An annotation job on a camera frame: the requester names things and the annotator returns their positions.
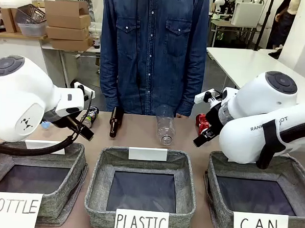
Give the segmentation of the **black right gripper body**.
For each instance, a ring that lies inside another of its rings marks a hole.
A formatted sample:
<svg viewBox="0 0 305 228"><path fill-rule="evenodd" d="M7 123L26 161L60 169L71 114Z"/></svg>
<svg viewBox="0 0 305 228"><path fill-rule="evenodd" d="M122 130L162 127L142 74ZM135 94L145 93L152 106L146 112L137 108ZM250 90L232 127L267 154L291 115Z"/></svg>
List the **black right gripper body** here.
<svg viewBox="0 0 305 228"><path fill-rule="evenodd" d="M221 123L219 118L220 107L221 105L213 106L205 116L206 120L209 122L208 130L213 135L218 135L221 129L223 128L223 124Z"/></svg>

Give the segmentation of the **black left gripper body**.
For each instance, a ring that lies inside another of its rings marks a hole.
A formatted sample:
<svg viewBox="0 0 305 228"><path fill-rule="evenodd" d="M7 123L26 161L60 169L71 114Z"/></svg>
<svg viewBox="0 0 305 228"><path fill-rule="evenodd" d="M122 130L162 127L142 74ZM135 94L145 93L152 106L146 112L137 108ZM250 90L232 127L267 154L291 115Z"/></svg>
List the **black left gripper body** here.
<svg viewBox="0 0 305 228"><path fill-rule="evenodd" d="M77 117L81 111L79 109L71 109L71 112L66 116L58 116L57 113L52 109L47 111L43 115L43 121L51 122L57 128L68 128L72 131L77 130L77 126L80 121Z"/></svg>

